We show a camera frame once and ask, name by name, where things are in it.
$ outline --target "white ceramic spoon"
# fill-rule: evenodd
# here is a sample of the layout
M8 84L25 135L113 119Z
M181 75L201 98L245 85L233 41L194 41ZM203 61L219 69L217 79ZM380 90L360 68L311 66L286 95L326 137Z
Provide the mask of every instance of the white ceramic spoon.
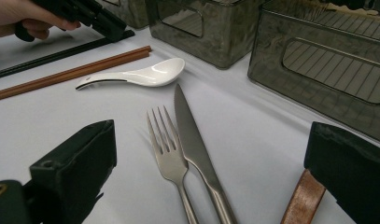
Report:
M76 90L105 81L126 81L141 86L159 87L176 80L185 64L183 59L173 58L136 71L95 74L83 78Z

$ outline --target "white table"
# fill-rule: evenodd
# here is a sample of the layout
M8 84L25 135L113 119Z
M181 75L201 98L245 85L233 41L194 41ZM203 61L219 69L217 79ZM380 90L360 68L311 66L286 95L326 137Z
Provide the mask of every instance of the white table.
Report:
M91 32L81 28L77 33ZM176 82L159 88L110 83L76 91L77 78L1 100L0 180L26 183L35 161L81 128L113 119L118 166L84 223L187 223L176 187L160 174L146 123L146 112L157 106L165 105L175 118L173 97L179 83L238 221L279 223L303 171L312 121L335 123L252 83L247 78L250 54L230 69L218 70L152 38L148 28L135 33L119 43L0 78L2 90L146 45L153 49L150 57L108 71L139 69L173 57L187 63ZM65 35L79 38L76 33ZM0 63L12 63L11 48L1 47L10 42L21 43L14 36L0 39ZM29 59L35 52L27 48L14 57ZM200 223L218 223L193 166L185 184ZM313 223L353 221L326 192Z

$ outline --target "black object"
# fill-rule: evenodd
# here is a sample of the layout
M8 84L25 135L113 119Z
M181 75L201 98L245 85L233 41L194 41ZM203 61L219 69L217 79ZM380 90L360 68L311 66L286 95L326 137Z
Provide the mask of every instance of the black object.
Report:
M131 36L134 36L134 31L127 30L123 34L122 39L126 39L126 38L129 38ZM96 48L102 47L102 46L110 44L110 43L111 43L111 41L108 40L107 38L102 38L102 39L98 39L98 40L92 41L90 43L83 44L83 45L80 45L80 46L77 46L77 47L74 47L71 49L62 50L60 52L53 53L53 54L50 54L50 55L45 56L45 57L41 57L41 58L38 58L35 60L31 60L30 62L21 63L18 65L0 70L0 77L6 77L6 76L9 76L9 75L12 75L15 73L19 73L19 72L22 72L22 71L25 71L25 70L28 70L28 69L31 69L34 67L38 67L38 66L46 64L46 63L52 63L52 62L61 60L63 58L67 58L67 57L85 52L85 51L90 50L90 49L96 49Z
M380 224L380 148L356 135L314 122L304 167L358 223Z
M30 166L32 179L0 181L0 224L79 224L117 165L114 121L93 123Z
M103 9L95 0L33 0L39 6L63 17L68 21L80 21L112 42L122 40L126 23L111 12ZM21 21L16 25L15 35L24 41L34 38L22 27Z

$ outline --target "knife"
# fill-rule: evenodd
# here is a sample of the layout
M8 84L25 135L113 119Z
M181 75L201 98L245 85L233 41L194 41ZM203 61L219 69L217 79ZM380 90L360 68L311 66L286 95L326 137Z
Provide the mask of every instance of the knife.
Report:
M213 205L218 212L221 223L237 223L228 199L218 181L216 171L207 153L206 146L190 112L181 87L177 84L175 90L175 112L178 135L183 148L184 157L192 163L202 176Z

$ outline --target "utensil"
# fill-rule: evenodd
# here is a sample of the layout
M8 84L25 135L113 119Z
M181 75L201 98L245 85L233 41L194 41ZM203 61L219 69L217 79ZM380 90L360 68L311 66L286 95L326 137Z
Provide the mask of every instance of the utensil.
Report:
M125 81L140 86L159 87L176 80L185 64L183 59L173 58L136 71L95 74L83 78L76 86L76 90L106 81Z
M91 73L99 72L110 67L114 67L123 63L133 62L149 56L151 51L150 46L145 46L140 49L134 49L110 58L106 58L94 63L88 63L80 67L66 70L48 77L42 77L33 81L25 82L17 86L0 90L0 100L11 96L35 91L47 86L55 85L73 78L82 77Z
M128 30L127 33L125 34L125 36L123 36L122 38L125 39L127 37L132 36L132 32L133 32L132 30ZM41 58L31 60L29 62L20 63L17 65L11 66L9 68L2 69L2 70L0 70L0 77L6 77L6 76L13 75L13 74L17 74L19 72L26 71L26 70L29 70L31 68L35 68L35 67L44 65L46 63L53 63L53 62L59 61L63 58L68 58L70 56L73 56L73 55L76 55L76 54L79 54L79 53L82 53L82 52L85 52L85 51L88 51L91 49L100 48L104 45L111 44L111 43L112 42L110 40L108 40L107 38L97 39L97 40L94 40L90 43L86 43L86 44L83 44L80 46L76 46L76 47L73 47L71 49L65 49L65 50L62 50L62 51L59 51L56 53L52 53L50 55L47 55L47 56L44 56Z
M218 211L220 222L224 224L237 223L228 199L218 181L204 141L190 112L186 97L178 84L175 91L175 112L184 157L201 174L213 204Z
M198 223L198 220L192 209L189 197L187 195L187 192L183 183L183 179L188 170L189 165L187 161L184 159L181 145L178 139L178 135L169 117L169 114L167 113L167 110L165 107L163 107L163 109L165 112L165 116L167 117L167 121L170 127L171 134L173 136L174 143L172 144L172 141L169 137L169 133L166 129L166 126L162 118L161 110L158 108L161 124L164 130L164 140L163 140L160 126L158 125L157 118L155 117L154 110L152 110L152 115L154 117L156 129L158 131L159 140L160 140L160 146L159 146L157 142L157 138L155 136L155 133L151 125L151 121L149 120L149 115L147 113L148 130L149 130L149 135L151 137L152 147L154 148L155 156L157 158L157 163L160 168L162 176L165 179L172 181L177 186L178 192L181 196L181 200L184 204L184 208L187 213L187 219L190 224L196 224Z
M311 175L309 170L304 169L280 224L312 223L324 192L326 188Z

